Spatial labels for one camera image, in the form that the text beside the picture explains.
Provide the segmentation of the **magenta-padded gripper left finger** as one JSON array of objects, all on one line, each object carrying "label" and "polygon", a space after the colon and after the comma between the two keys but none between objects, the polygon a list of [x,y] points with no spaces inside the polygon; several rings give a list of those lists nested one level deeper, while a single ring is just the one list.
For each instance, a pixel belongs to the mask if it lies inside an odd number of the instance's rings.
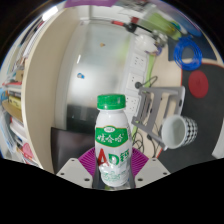
[{"label": "magenta-padded gripper left finger", "polygon": [[95,148],[89,149],[79,158],[70,158],[58,171],[57,176],[84,188],[96,188],[99,172]]}]

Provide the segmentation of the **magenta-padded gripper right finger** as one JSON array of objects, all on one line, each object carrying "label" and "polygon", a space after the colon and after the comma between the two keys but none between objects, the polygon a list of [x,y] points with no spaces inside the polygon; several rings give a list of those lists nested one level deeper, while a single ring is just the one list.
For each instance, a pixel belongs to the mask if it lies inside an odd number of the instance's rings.
[{"label": "magenta-padded gripper right finger", "polygon": [[148,158],[133,149],[129,183],[131,188],[140,188],[166,177],[170,172],[157,158]]}]

